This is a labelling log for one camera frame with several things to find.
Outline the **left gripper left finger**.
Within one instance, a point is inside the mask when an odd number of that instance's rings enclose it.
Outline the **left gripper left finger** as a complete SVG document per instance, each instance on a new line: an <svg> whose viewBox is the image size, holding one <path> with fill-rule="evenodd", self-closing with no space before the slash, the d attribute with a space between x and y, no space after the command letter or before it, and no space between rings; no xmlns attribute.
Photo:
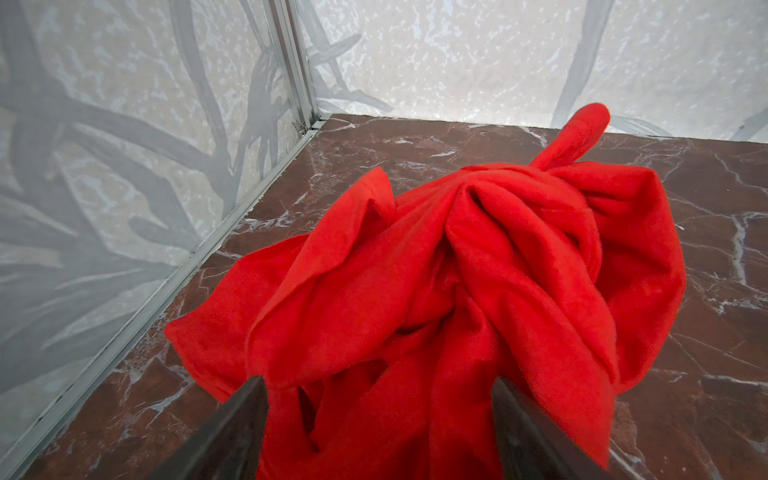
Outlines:
<svg viewBox="0 0 768 480"><path fill-rule="evenodd" d="M247 380L151 479L254 479L268 414L264 380Z"/></svg>

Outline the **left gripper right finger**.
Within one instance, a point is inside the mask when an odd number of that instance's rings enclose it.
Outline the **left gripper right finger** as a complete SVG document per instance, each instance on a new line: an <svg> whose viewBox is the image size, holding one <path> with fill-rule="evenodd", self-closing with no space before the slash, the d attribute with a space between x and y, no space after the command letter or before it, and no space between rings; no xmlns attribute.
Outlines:
<svg viewBox="0 0 768 480"><path fill-rule="evenodd" d="M497 448L506 479L611 477L509 379L499 377L494 381L491 405Z"/></svg>

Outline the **red cloth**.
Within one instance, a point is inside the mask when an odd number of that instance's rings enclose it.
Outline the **red cloth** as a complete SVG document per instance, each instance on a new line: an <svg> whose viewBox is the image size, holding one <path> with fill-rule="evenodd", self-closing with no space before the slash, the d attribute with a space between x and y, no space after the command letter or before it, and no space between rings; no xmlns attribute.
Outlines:
<svg viewBox="0 0 768 480"><path fill-rule="evenodd" d="M165 333L219 401L268 390L262 479L498 479L491 389L514 382L600 467L685 267L651 169L586 162L580 109L527 166L401 195L373 169L314 230L238 260Z"/></svg>

